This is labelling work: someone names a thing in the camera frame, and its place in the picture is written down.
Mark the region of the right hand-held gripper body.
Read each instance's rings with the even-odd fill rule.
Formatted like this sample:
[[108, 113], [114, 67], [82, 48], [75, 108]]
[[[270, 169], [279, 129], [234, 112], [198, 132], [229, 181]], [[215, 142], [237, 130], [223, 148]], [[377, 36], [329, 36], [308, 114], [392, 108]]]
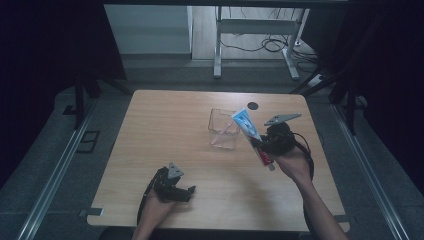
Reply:
[[294, 133], [287, 122], [300, 117], [300, 113], [274, 115], [264, 125], [267, 127], [261, 149], [266, 153], [284, 155], [296, 146]]

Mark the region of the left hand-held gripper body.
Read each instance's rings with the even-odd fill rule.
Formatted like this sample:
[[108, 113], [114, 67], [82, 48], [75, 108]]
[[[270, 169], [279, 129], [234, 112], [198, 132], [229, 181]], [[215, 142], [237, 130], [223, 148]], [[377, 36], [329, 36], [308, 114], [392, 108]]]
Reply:
[[177, 183], [183, 175], [184, 172], [173, 162], [156, 172], [153, 178], [153, 189], [162, 202], [181, 202], [181, 197], [190, 195], [187, 189], [177, 187]]

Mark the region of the white blue toothpaste tube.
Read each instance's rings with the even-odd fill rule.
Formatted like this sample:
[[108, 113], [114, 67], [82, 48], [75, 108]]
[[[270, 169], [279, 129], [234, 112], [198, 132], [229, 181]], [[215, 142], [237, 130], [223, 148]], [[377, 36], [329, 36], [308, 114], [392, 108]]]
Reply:
[[[247, 110], [245, 108], [241, 108], [239, 111], [236, 111], [231, 115], [233, 121], [238, 125], [238, 127], [241, 129], [241, 131], [246, 136], [248, 142], [250, 143], [250, 138], [254, 137], [257, 139], [262, 139], [259, 132], [256, 129], [256, 126], [254, 125], [252, 119], [250, 118], [250, 115], [248, 114]], [[262, 165], [267, 167], [270, 171], [275, 170], [275, 166], [273, 164], [273, 161], [267, 156], [265, 152], [263, 152], [261, 149], [253, 148], [254, 152], [258, 156], [259, 160], [261, 161]]]

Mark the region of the clear plastic cup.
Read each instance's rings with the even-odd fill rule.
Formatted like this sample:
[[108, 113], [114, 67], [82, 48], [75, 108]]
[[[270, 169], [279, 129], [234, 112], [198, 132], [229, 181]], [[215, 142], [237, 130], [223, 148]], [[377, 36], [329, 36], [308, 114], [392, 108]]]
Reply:
[[233, 150], [240, 133], [240, 128], [234, 122], [234, 111], [213, 108], [210, 112], [208, 131], [212, 146]]

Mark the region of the person's left hand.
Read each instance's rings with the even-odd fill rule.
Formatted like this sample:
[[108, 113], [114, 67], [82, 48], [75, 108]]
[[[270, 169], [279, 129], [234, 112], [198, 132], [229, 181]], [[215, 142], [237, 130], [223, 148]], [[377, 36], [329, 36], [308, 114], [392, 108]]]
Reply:
[[162, 202], [159, 195], [151, 190], [147, 195], [138, 227], [144, 230], [154, 229], [165, 220], [175, 205], [174, 201]]

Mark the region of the person's right hand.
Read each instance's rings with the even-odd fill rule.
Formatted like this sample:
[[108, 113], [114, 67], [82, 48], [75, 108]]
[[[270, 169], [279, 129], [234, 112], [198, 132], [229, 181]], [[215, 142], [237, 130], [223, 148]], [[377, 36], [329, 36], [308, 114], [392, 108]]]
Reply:
[[305, 154], [297, 147], [284, 155], [272, 155], [280, 169], [296, 184], [311, 184], [310, 168]]

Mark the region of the pink toothbrush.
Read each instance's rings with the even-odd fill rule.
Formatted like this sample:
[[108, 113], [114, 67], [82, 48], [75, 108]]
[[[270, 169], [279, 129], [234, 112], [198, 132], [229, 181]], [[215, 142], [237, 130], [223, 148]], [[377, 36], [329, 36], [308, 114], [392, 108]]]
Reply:
[[233, 125], [234, 121], [231, 121], [227, 124], [226, 127], [224, 127], [223, 129], [221, 129], [212, 139], [211, 144], [214, 145], [218, 139], [225, 134], [225, 132]]

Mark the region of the white power strip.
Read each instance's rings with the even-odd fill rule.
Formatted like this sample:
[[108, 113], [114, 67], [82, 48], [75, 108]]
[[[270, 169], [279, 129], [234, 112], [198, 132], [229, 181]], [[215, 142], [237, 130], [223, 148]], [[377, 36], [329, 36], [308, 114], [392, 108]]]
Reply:
[[317, 84], [321, 83], [322, 81], [325, 80], [325, 77], [321, 74], [317, 74], [316, 76], [314, 76], [312, 78], [312, 80], [307, 84], [308, 87], [314, 87]]

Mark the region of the black metal stand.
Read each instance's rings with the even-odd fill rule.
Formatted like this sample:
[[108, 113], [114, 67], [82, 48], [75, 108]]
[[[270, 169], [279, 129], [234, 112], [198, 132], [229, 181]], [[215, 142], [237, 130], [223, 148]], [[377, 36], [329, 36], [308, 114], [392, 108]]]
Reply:
[[133, 91], [125, 87], [117, 80], [107, 78], [104, 76], [96, 76], [94, 74], [78, 74], [75, 77], [75, 129], [79, 129], [82, 126], [83, 120], [85, 119], [86, 111], [84, 104], [84, 93], [87, 93], [90, 98], [99, 98], [101, 95], [101, 89], [98, 81], [103, 81], [125, 95], [131, 96]]
[[298, 87], [291, 91], [291, 94], [300, 94], [307, 97], [324, 89], [325, 87], [334, 85], [328, 99], [332, 104], [339, 104], [344, 97], [347, 97], [345, 107], [345, 124], [349, 132], [352, 135], [355, 135], [354, 114], [356, 109], [356, 83], [347, 70], [342, 70], [341, 72], [324, 76], [324, 79], [318, 84], [302, 92], [304, 87], [306, 87], [316, 76], [323, 74], [323, 72], [324, 68], [322, 66], [318, 66]]

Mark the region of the grey tape strip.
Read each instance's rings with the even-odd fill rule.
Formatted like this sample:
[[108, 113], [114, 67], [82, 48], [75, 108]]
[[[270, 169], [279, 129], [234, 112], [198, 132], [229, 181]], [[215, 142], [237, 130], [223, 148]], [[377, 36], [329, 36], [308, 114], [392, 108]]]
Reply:
[[86, 217], [86, 216], [101, 216], [103, 213], [103, 208], [88, 208], [88, 209], [82, 209], [79, 212], [80, 217]]

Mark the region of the metal floor rail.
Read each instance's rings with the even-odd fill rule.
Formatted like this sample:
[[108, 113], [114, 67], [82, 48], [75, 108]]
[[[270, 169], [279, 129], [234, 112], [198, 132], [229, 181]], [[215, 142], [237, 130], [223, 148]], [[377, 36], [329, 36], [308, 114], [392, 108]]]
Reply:
[[85, 118], [82, 120], [80, 126], [73, 131], [70, 140], [58, 160], [58, 163], [22, 225], [16, 240], [33, 240], [36, 236], [36, 233], [41, 226], [51, 202], [54, 199], [65, 173], [67, 172], [67, 169], [77, 151], [80, 141], [82, 140], [83, 135], [92, 119], [96, 106], [97, 100], [90, 100], [87, 103], [87, 109], [84, 111]]
[[356, 135], [348, 128], [342, 109], [337, 105], [331, 105], [331, 108], [394, 239], [410, 240], [399, 214], [383, 189]]

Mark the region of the white metal desk frame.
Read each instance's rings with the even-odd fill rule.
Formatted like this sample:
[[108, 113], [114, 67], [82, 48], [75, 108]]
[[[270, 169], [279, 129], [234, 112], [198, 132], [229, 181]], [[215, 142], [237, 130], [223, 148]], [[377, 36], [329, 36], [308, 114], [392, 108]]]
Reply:
[[223, 43], [221, 37], [223, 34], [248, 34], [248, 35], [280, 35], [287, 37], [287, 46], [280, 50], [285, 60], [291, 78], [294, 81], [300, 79], [298, 70], [292, 59], [294, 47], [299, 40], [299, 33], [302, 28], [305, 17], [305, 9], [293, 8], [295, 19], [249, 19], [249, 18], [223, 18], [222, 6], [218, 6], [215, 10], [216, 21], [216, 41], [214, 52], [213, 76], [219, 79], [222, 75], [221, 64], [222, 55], [221, 47]]

